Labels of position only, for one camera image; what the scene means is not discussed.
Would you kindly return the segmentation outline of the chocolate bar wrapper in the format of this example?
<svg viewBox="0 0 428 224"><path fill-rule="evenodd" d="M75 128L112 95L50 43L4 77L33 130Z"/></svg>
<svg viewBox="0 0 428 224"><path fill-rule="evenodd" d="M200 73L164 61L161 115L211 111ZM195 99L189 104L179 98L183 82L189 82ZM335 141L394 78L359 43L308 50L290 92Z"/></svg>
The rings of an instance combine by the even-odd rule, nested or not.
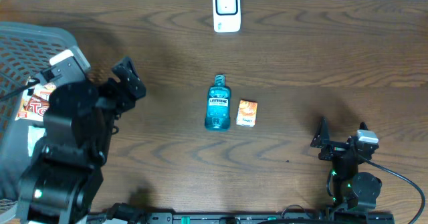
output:
<svg viewBox="0 0 428 224"><path fill-rule="evenodd" d="M21 98L15 120L43 121L45 111L49 108L49 102L39 96L24 96Z"/></svg>

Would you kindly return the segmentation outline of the small orange box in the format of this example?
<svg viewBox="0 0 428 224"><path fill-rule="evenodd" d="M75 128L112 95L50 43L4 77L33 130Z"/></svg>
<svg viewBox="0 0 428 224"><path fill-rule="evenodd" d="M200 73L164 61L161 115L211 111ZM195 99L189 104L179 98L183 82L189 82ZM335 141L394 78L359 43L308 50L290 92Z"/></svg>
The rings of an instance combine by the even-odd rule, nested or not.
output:
<svg viewBox="0 0 428 224"><path fill-rule="evenodd" d="M257 102L240 100L237 111L236 125L254 127L256 123L257 106Z"/></svg>

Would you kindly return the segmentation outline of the blue Listerine mouthwash bottle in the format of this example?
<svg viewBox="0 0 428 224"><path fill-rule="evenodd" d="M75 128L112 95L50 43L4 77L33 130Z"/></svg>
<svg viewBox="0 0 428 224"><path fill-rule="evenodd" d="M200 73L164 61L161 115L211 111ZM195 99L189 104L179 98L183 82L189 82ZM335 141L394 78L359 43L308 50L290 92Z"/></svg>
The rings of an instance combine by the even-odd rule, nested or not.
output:
<svg viewBox="0 0 428 224"><path fill-rule="evenodd" d="M205 128L212 131L226 131L230 127L231 90L225 84L224 75L216 75L215 83L207 93Z"/></svg>

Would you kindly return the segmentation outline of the cream snack bag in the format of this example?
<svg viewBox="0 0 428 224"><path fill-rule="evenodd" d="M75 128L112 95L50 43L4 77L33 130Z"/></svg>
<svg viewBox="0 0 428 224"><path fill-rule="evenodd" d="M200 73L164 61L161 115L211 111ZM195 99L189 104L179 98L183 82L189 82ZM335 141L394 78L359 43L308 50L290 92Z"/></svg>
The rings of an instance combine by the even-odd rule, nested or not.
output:
<svg viewBox="0 0 428 224"><path fill-rule="evenodd" d="M56 89L56 85L53 83L47 83L45 85L36 84L23 92L22 98L29 100L32 96L37 96L43 100L48 101L51 93Z"/></svg>

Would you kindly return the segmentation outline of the teal wet wipes pack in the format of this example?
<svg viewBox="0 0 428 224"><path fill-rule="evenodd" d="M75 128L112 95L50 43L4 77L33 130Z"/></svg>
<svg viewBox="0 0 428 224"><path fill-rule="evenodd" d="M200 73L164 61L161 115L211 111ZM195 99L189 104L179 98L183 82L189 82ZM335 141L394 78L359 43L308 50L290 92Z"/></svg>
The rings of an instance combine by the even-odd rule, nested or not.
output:
<svg viewBox="0 0 428 224"><path fill-rule="evenodd" d="M29 126L27 134L27 152L32 157L37 141L45 135L45 128Z"/></svg>

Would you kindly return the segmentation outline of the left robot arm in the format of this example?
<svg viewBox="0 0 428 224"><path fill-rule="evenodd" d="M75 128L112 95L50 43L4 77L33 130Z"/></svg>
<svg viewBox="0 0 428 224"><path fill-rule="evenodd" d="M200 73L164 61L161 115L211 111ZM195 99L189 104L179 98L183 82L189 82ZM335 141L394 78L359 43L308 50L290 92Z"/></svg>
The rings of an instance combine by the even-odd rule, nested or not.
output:
<svg viewBox="0 0 428 224"><path fill-rule="evenodd" d="M43 117L45 136L19 181L21 222L77 223L89 212L103 176L115 120L145 97L132 60L113 68L116 79L100 86L88 78L58 86Z"/></svg>

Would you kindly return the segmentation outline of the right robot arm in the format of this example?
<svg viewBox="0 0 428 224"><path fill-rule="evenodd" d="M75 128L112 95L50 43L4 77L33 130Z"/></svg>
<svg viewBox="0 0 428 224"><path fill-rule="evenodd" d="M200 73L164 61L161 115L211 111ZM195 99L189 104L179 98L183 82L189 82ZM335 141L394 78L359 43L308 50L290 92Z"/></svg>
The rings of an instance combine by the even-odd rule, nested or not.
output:
<svg viewBox="0 0 428 224"><path fill-rule="evenodd" d="M332 163L326 183L328 195L333 198L333 205L326 210L330 220L334 220L337 213L366 215L376 207L382 181L358 169L379 148L377 135L364 122L360 123L356 134L338 142L330 139L327 120L321 118L310 146L320 149L320 160Z"/></svg>

